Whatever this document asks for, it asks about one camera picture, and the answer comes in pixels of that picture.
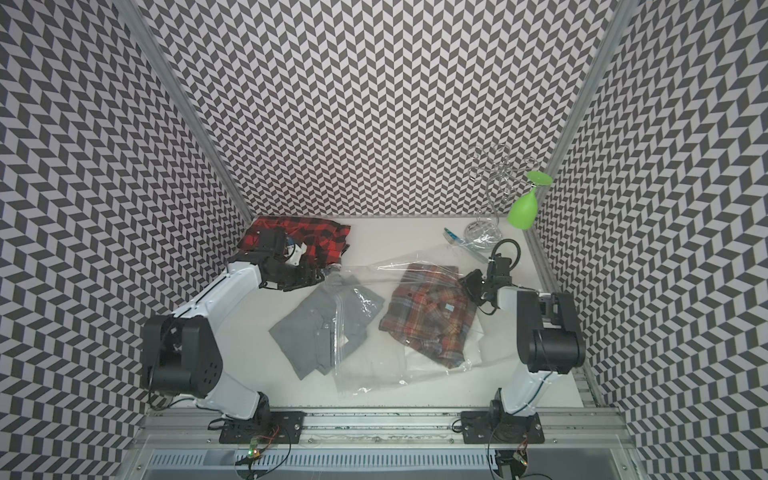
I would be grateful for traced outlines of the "dark plaid cloth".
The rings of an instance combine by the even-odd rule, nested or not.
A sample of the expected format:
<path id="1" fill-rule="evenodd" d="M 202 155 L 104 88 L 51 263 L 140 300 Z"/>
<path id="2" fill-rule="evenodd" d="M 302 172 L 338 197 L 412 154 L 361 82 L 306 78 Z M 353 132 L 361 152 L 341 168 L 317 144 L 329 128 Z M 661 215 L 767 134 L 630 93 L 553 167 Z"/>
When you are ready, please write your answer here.
<path id="1" fill-rule="evenodd" d="M 476 305 L 455 266 L 410 263 L 395 288 L 379 329 L 428 359 L 453 369 L 464 347 Z"/>

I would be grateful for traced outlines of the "grey cloth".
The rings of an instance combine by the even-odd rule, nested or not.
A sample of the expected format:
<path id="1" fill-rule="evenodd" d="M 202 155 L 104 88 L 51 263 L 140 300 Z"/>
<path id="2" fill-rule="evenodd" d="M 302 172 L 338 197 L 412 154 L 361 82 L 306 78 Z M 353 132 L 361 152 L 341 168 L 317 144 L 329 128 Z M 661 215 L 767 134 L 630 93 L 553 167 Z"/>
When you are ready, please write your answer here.
<path id="1" fill-rule="evenodd" d="M 332 275 L 269 333 L 302 380 L 331 373 L 367 340 L 367 329 L 385 300 L 354 276 Z"/>

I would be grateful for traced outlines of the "clear plastic vacuum bag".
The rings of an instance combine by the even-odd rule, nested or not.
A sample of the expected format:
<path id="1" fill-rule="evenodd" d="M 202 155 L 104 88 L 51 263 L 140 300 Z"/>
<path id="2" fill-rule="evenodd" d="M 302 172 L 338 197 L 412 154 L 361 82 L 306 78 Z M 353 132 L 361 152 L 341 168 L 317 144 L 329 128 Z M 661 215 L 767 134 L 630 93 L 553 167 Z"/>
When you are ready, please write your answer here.
<path id="1" fill-rule="evenodd" d="M 387 312 L 391 296 L 408 264 L 455 266 L 461 278 L 484 267 L 486 261 L 486 257 L 475 249 L 443 243 L 371 265 L 335 267 L 327 279 L 334 274 L 352 275 L 385 300 L 381 313 L 368 326 L 367 340 L 349 357 L 336 362 L 333 374 L 338 389 L 357 395 L 383 388 L 404 387 L 440 376 L 469 372 L 494 361 L 490 330 L 477 306 L 474 323 L 465 342 L 465 362 L 453 369 L 428 359 L 379 329 L 379 322 Z"/>

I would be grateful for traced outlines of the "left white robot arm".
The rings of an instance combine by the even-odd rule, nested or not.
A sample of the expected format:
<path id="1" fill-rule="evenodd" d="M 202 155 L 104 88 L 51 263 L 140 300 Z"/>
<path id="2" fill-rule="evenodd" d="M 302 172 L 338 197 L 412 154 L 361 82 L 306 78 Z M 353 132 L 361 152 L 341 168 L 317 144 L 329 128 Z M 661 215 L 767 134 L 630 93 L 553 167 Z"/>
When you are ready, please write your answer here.
<path id="1" fill-rule="evenodd" d="M 254 418 L 264 395 L 226 371 L 217 330 L 253 291 L 292 291 L 324 279 L 321 268 L 288 265 L 260 254 L 232 257 L 224 271 L 187 303 L 145 322 L 141 387 L 166 396 L 190 395 L 197 406 L 232 419 Z"/>

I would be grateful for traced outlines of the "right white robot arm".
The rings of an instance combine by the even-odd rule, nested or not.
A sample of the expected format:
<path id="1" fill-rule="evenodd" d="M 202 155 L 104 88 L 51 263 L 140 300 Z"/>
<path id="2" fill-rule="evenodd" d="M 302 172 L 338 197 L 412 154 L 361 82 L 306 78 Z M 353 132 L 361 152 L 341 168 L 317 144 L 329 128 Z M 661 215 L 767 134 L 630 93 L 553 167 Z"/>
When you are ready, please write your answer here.
<path id="1" fill-rule="evenodd" d="M 585 362 L 586 342 L 574 296 L 516 286 L 507 277 L 484 276 L 479 270 L 459 283 L 476 306 L 489 303 L 494 313 L 510 312 L 516 318 L 520 365 L 497 390 L 491 423 L 533 416 L 549 386 Z"/>

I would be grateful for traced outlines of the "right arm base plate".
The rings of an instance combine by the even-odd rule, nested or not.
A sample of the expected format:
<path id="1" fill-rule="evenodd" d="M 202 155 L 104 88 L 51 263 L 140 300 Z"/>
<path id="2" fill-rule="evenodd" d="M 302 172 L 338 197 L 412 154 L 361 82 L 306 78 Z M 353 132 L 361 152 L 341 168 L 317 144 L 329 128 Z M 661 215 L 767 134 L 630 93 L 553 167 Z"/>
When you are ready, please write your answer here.
<path id="1" fill-rule="evenodd" d="M 525 417 L 502 413 L 498 419 L 492 419 L 489 412 L 467 410 L 460 413 L 459 425 L 465 444 L 539 445 L 545 442 L 538 414 Z"/>

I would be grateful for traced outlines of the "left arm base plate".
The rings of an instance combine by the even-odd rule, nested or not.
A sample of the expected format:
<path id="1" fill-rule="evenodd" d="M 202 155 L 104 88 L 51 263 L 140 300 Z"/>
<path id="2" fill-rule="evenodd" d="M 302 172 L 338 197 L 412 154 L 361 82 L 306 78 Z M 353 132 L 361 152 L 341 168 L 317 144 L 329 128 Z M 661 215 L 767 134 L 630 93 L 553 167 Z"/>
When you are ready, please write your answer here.
<path id="1" fill-rule="evenodd" d="M 306 413 L 299 410 L 271 412 L 264 418 L 234 420 L 225 418 L 220 429 L 220 444 L 296 444 L 301 437 Z"/>

